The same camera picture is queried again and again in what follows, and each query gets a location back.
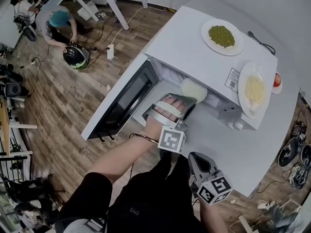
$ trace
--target wheel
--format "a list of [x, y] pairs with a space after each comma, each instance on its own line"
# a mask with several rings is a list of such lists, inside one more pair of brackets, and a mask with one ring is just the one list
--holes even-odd
[[27, 36], [27, 38], [28, 38], [29, 40], [31, 40], [31, 41], [36, 41], [36, 40], [37, 40], [36, 35], [34, 34], [34, 32], [33, 32], [30, 28], [24, 29], [23, 34], [24, 34], [25, 36]]

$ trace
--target wooden floor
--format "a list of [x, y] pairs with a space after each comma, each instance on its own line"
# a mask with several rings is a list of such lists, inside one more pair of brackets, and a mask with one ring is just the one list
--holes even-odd
[[[65, 5], [73, 13], [78, 8], [71, 2]], [[125, 15], [126, 20], [141, 7], [121, 2], [119, 6], [122, 8], [122, 14]], [[138, 127], [136, 123], [131, 122], [116, 137], [115, 141], [108, 139], [105, 143], [98, 139], [84, 141], [81, 137], [81, 132], [87, 122], [108, 94], [106, 87], [114, 86], [129, 63], [172, 16], [173, 14], [170, 12], [152, 8], [140, 10], [131, 20], [130, 29], [123, 30], [117, 36], [114, 42], [115, 58], [108, 61], [104, 53], [93, 65], [83, 70], [73, 70], [65, 64], [57, 47], [49, 48], [49, 56], [41, 64], [41, 67], [38, 63], [32, 66], [29, 64], [32, 58], [38, 57], [43, 60], [46, 57], [47, 43], [41, 37], [36, 42], [30, 42], [25, 37], [19, 41], [11, 63], [16, 65], [16, 71], [23, 75], [24, 84], [32, 93], [32, 97], [27, 99], [24, 105], [21, 104], [24, 108], [19, 109], [19, 120], [22, 123], [38, 125], [37, 130], [23, 131], [29, 149], [34, 152], [34, 173], [37, 176], [43, 172], [53, 173], [53, 182], [56, 188], [63, 187], [66, 190], [66, 193], [59, 194], [61, 200], [68, 200], [80, 184], [86, 171], [100, 155], [127, 139], [129, 133]], [[120, 28], [113, 31], [104, 42], [109, 31], [115, 27], [112, 21], [111, 17], [104, 24], [102, 37], [102, 23], [88, 23], [95, 28], [88, 42], [96, 41], [99, 37], [101, 39], [98, 42], [86, 44], [86, 46], [105, 49]], [[81, 37], [80, 40], [86, 41], [87, 39]], [[97, 54], [97, 52], [92, 53], [90, 58], [95, 58]], [[303, 106], [297, 105], [293, 123], [296, 121], [299, 108], [304, 110]], [[158, 160], [158, 151], [150, 151], [135, 162], [133, 175], [150, 170]], [[271, 181], [285, 182], [281, 174], [291, 167], [280, 168], [278, 165], [274, 165], [270, 168], [261, 181], [259, 192]], [[112, 202], [120, 193], [121, 188], [127, 184], [128, 179], [129, 171], [114, 185]], [[301, 203], [309, 193], [310, 187], [310, 180], [299, 191], [295, 191], [288, 182], [273, 183], [263, 193], [258, 194], [255, 189], [248, 198], [233, 191], [226, 201], [219, 203], [219, 207], [229, 227], [238, 220], [239, 215], [244, 215], [249, 221], [258, 218], [263, 212], [257, 209], [257, 204], [261, 200], [275, 200], [282, 203], [288, 198], [292, 198]], [[194, 205], [194, 208], [195, 214], [199, 216], [198, 203]], [[232, 230], [243, 232], [239, 223], [233, 225]]]

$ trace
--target person's left hand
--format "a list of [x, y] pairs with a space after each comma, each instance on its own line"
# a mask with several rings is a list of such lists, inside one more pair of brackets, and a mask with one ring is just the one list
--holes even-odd
[[72, 38], [70, 40], [70, 43], [75, 43], [77, 41], [77, 34], [76, 33], [73, 33], [72, 34]]
[[[171, 98], [171, 97], [167, 96], [162, 101], [171, 104], [172, 106], [177, 108], [179, 111], [183, 111], [183, 109], [185, 108], [184, 103], [179, 99], [175, 99], [175, 98]], [[171, 121], [177, 120], [176, 116], [172, 115], [171, 113], [165, 111], [164, 109], [162, 109], [158, 106], [155, 106], [154, 109], [157, 112], [159, 112], [160, 114], [162, 114], [163, 116], [170, 119]], [[141, 133], [143, 135], [153, 139], [153, 140], [158, 141], [160, 139], [162, 126], [163, 126], [162, 123], [160, 123], [158, 120], [154, 119], [152, 116], [149, 116], [147, 118], [146, 127], [145, 127], [145, 129], [143, 129], [141, 131]]]

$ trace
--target person in white shirt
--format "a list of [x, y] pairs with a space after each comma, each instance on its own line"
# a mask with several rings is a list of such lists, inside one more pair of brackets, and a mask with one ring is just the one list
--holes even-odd
[[11, 0], [11, 4], [14, 6], [15, 14], [22, 16], [23, 20], [29, 25], [35, 22], [36, 14], [39, 13], [39, 9], [32, 6], [26, 0]]

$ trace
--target open microwave door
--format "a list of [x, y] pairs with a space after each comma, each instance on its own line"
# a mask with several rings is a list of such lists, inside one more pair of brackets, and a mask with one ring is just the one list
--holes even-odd
[[98, 107], [81, 134], [83, 139], [118, 134], [158, 82], [148, 57], [139, 55]]

